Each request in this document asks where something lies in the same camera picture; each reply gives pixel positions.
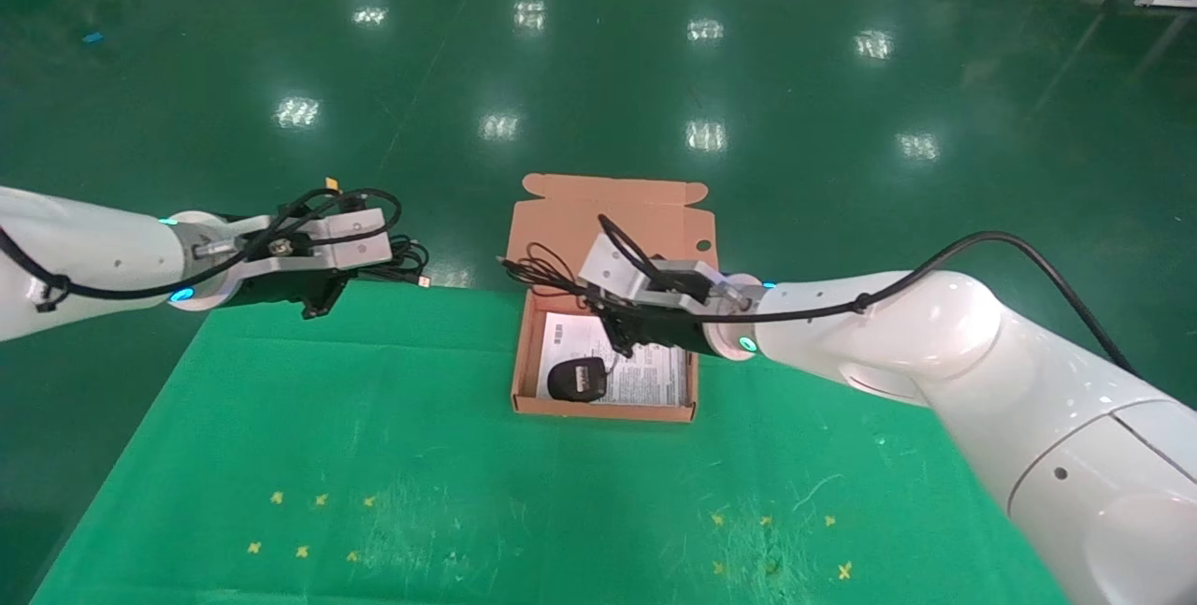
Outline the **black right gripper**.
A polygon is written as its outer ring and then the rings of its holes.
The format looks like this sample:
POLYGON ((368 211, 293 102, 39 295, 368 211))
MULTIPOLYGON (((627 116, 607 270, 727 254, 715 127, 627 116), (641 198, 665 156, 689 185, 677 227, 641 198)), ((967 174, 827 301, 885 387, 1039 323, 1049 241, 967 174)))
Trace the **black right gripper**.
POLYGON ((728 339, 729 323, 713 321, 724 314, 695 314, 658 305, 598 304, 596 316, 602 323, 610 349, 616 356, 631 358, 638 345, 679 347, 689 353, 743 358, 743 346, 736 337, 728 339))

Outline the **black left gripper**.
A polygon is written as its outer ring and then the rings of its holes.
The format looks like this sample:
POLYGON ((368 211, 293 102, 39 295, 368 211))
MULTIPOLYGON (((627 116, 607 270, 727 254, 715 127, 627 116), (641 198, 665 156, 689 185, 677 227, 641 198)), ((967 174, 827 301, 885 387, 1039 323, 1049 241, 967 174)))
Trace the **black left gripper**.
POLYGON ((302 317, 326 317, 345 294, 353 272, 332 272, 309 278, 303 273, 261 274, 239 282, 233 294, 223 302, 224 308, 253 304, 300 303, 302 317))

